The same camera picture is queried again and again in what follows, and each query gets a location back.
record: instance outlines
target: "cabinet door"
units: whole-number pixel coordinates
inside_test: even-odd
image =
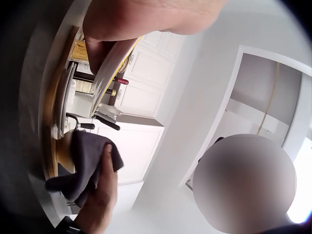
[[[143,46],[136,45],[124,76],[159,89],[165,89],[174,63]]]
[[[93,120],[96,128],[92,133],[108,137],[117,146],[124,167],[118,170],[118,183],[128,183],[142,180],[154,155],[163,127],[142,124],[120,123],[116,131]]]
[[[164,32],[154,31],[149,34],[146,34],[142,36],[142,38],[139,40],[138,44],[142,45],[154,52],[159,52],[159,49],[161,48],[161,44],[163,42],[163,39],[165,37]]]
[[[133,184],[120,185],[117,187],[117,203],[113,215],[131,210],[133,204],[142,188],[143,181]]]
[[[159,53],[167,59],[175,62],[180,53],[184,39],[184,35],[167,32]]]
[[[114,106],[125,114],[154,118],[163,98],[163,91],[131,80],[120,85]]]

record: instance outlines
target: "white wall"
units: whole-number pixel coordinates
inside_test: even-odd
[[[276,77],[277,62],[244,54],[231,98],[262,112],[266,111]],[[301,72],[280,64],[268,114],[290,125],[295,113]]]
[[[232,91],[224,99],[239,45],[272,51],[311,65],[310,44],[293,22],[263,14],[221,13],[204,33],[180,103],[134,204],[137,216],[113,217],[108,234],[219,233],[206,222],[191,191],[178,185],[188,171],[194,170],[191,165],[207,148],[222,117],[224,109],[219,108],[222,101],[225,108]],[[166,113],[170,114],[164,112],[163,119],[170,118]]]

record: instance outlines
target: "dish towel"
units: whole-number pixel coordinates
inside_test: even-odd
[[[83,207],[90,192],[97,188],[100,160],[106,143],[112,145],[113,169],[116,172],[124,166],[116,145],[107,137],[75,130],[71,137],[70,154],[76,173],[47,180],[47,191],[61,191],[68,200]]]

